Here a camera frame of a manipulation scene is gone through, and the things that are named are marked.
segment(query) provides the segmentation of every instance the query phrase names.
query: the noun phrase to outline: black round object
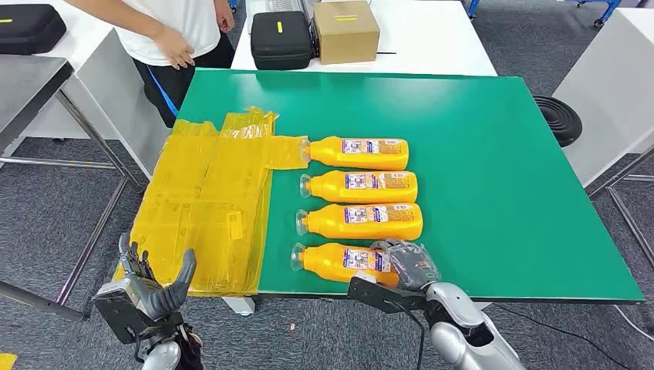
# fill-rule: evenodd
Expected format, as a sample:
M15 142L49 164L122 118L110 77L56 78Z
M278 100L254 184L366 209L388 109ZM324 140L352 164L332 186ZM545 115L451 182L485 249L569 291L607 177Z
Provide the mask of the black round object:
M551 96L534 95L545 121L562 147L572 144L582 134L582 119L566 103Z

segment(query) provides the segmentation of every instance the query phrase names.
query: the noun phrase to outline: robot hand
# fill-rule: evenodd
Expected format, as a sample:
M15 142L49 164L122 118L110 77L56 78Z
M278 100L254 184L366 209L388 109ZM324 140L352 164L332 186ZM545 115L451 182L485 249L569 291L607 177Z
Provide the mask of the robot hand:
M128 233L121 235L119 249L125 276L104 284L93 304L122 343L136 343L134 357L143 370L201 370L202 343L178 312L195 273L193 250L184 253L175 282L163 288L150 268L147 251L139 259L137 244L129 242ZM144 340L145 360L139 354Z
M513 348L470 297L455 284L437 281L440 275L422 244L387 239L371 247L389 254L402 289L354 277L348 296L386 313L424 310L432 344L457 370L524 370Z

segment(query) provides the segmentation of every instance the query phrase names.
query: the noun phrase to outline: black carrying case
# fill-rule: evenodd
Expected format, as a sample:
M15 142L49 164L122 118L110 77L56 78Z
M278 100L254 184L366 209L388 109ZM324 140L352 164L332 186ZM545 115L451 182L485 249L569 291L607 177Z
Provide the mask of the black carrying case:
M49 52L66 33L50 4L0 5L0 54Z
M303 12L268 12L252 19L251 51L257 69L303 69L312 57Z

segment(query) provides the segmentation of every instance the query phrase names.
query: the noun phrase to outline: cardboard box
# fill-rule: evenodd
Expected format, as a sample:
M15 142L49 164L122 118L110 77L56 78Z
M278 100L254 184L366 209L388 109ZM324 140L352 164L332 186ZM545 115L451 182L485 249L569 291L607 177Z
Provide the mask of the cardboard box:
M376 59L379 26L368 2L319 2L313 13L321 64Z

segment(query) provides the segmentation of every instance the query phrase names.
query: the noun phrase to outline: white desk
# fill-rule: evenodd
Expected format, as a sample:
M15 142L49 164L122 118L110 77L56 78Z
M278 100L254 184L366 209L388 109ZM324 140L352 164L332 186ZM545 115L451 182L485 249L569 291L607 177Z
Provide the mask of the white desk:
M581 117L563 149L584 187L627 153L654 145L654 9L619 8L553 97Z
M49 3L55 7L68 30L52 51L40 55L69 60L75 73L62 88L66 95L104 139L120 140L150 177L170 131L147 101L143 81L113 26L63 0L10 2ZM43 107L23 136L88 138L56 99ZM21 141L16 140L5 155L10 155Z
M313 59L302 71L497 76L460 2L374 0L371 9L381 31L378 51L396 54L328 66ZM243 28L231 68L257 69L248 27Z

